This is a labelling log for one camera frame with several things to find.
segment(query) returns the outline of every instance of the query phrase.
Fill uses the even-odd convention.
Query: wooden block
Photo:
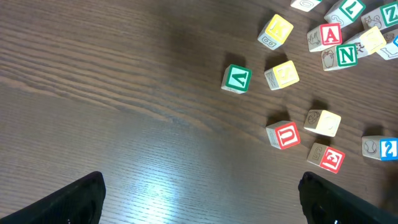
[[[373,27],[360,32],[344,44],[355,44],[358,58],[366,57],[386,46],[386,40],[379,28]]]
[[[385,33],[386,46],[377,51],[385,60],[398,58],[398,29]]]
[[[338,22],[341,28],[353,23],[365,10],[366,6],[361,0],[340,0],[325,15],[328,23]]]
[[[300,81],[293,61],[268,69],[264,74],[271,90],[279,90]]]
[[[380,140],[381,161],[398,160],[398,138]]]
[[[321,2],[322,0],[292,0],[290,6],[304,12],[309,12]]]
[[[321,53],[324,71],[349,68],[358,64],[355,44],[343,44],[331,47]]]
[[[343,164],[345,156],[345,153],[337,149],[314,143],[307,157],[307,161],[337,174]]]
[[[287,149],[300,144],[300,135],[296,123],[292,121],[279,121],[266,127],[271,146],[278,149]]]
[[[319,52],[342,44],[340,24],[322,24],[307,33],[307,40],[310,52]]]
[[[398,24],[398,2],[381,6],[361,17],[362,25],[366,29],[377,27],[379,30]]]
[[[280,15],[275,14],[264,26],[257,39],[269,49],[275,50],[285,43],[292,30],[293,25],[291,23]]]
[[[363,136],[362,137],[362,156],[372,159],[380,158],[380,140],[387,139],[385,136]]]
[[[237,65],[230,65],[224,72],[221,89],[234,93],[245,93],[248,91],[251,79],[251,70]]]
[[[304,128],[317,134],[335,137],[341,116],[327,110],[310,110]]]
[[[314,165],[319,166],[321,164],[323,155],[325,155],[327,147],[328,146],[314,143],[311,148],[310,154],[307,157],[307,161]]]

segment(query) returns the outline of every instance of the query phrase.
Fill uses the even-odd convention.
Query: animal picture on block
[[[398,58],[398,29],[385,33],[386,46],[377,51],[384,60]]]
[[[279,90],[300,81],[293,61],[268,69],[264,74],[271,90]]]
[[[398,160],[398,138],[380,140],[381,161]]]
[[[365,30],[377,27],[384,30],[398,24],[398,2],[392,2],[381,6],[361,17]]]
[[[355,44],[358,58],[361,58],[371,55],[385,47],[386,40],[379,28],[373,27],[358,33],[350,40],[347,40],[345,44]]]
[[[264,26],[257,39],[269,49],[275,50],[285,43],[292,30],[293,25],[291,23],[275,14]]]
[[[271,146],[278,149],[287,149],[301,142],[296,123],[292,121],[279,121],[267,126],[266,131]]]
[[[341,116],[327,110],[310,110],[304,128],[317,134],[335,137]]]
[[[319,52],[343,43],[339,23],[322,24],[307,34],[310,52]]]
[[[357,65],[356,48],[355,44],[343,44],[324,50],[321,53],[323,70],[339,70]]]
[[[230,65],[224,72],[221,89],[234,93],[248,91],[251,79],[251,70],[237,65]]]
[[[381,160],[380,141],[389,139],[385,136],[363,136],[362,137],[362,156]]]
[[[345,153],[330,146],[314,143],[307,161],[337,174],[343,164],[344,158]]]
[[[292,0],[290,6],[304,12],[309,12],[321,2],[322,0]]]
[[[338,22],[341,28],[353,23],[365,10],[361,0],[340,0],[324,16],[328,23]]]

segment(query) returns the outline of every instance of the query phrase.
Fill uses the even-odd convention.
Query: brown wooden surface
[[[308,170],[391,210],[397,163],[364,158],[361,136],[398,136],[398,64],[323,72],[306,33],[334,2],[0,1],[0,217],[94,170],[102,223],[305,223]],[[276,12],[295,27],[271,51],[256,38]],[[286,60],[300,82],[270,91],[264,69]],[[246,94],[220,90],[231,63],[253,70]],[[311,108],[341,115],[335,138],[303,129]],[[283,119],[302,144],[280,151],[265,126]],[[306,162],[315,141],[346,153],[339,174]]]

